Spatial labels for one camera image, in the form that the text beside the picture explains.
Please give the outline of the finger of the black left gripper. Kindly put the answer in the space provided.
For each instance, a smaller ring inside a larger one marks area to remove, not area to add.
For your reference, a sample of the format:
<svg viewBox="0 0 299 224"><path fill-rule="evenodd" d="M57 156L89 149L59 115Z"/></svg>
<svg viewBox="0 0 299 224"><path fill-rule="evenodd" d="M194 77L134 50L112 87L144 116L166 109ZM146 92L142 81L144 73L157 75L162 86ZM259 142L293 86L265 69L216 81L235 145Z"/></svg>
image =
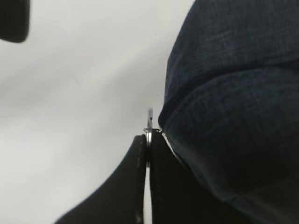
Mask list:
<svg viewBox="0 0 299 224"><path fill-rule="evenodd" d="M0 0L0 39L24 42L29 33L30 1Z"/></svg>

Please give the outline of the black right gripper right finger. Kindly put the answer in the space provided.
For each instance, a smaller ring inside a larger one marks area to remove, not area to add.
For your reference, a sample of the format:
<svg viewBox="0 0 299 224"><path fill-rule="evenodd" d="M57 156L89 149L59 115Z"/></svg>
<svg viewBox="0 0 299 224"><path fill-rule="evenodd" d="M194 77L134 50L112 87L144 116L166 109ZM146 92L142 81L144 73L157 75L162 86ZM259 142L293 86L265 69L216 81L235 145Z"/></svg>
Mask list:
<svg viewBox="0 0 299 224"><path fill-rule="evenodd" d="M216 199L173 155L163 135L152 137L150 191L154 224L249 224Z"/></svg>

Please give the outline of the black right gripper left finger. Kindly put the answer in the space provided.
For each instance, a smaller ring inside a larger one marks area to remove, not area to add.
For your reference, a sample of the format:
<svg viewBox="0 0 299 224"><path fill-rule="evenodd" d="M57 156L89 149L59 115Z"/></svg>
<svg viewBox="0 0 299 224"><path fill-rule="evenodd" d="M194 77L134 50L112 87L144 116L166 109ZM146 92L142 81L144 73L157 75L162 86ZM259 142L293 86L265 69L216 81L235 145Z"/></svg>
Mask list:
<svg viewBox="0 0 299 224"><path fill-rule="evenodd" d="M137 135L110 177L56 223L142 224L146 166L146 138Z"/></svg>

